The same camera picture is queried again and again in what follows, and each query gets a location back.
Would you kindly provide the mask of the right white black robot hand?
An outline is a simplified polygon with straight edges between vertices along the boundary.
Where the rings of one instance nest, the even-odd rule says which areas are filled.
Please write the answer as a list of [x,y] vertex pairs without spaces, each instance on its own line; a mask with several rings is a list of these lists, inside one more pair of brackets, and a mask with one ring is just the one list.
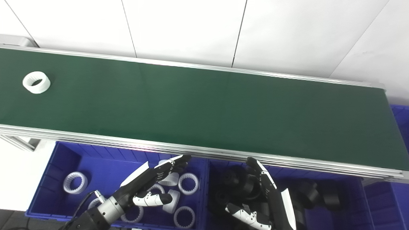
[[289,189],[281,189],[268,170],[254,157],[247,157],[247,166],[256,172],[261,193],[267,199],[269,215],[251,211],[245,205],[228,203],[225,211],[235,219],[257,230],[296,230],[297,223]]

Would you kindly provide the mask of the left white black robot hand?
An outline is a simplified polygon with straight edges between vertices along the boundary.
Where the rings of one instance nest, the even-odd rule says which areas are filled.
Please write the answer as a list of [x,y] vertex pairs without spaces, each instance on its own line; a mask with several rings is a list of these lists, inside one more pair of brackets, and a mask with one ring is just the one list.
[[120,206],[124,211],[133,206],[153,207],[170,204],[173,201],[172,195],[168,193],[151,195],[148,189],[171,173],[183,171],[191,158],[191,155],[178,155],[155,167],[149,167],[148,162],[144,163],[131,173],[120,188],[114,192],[114,204]]

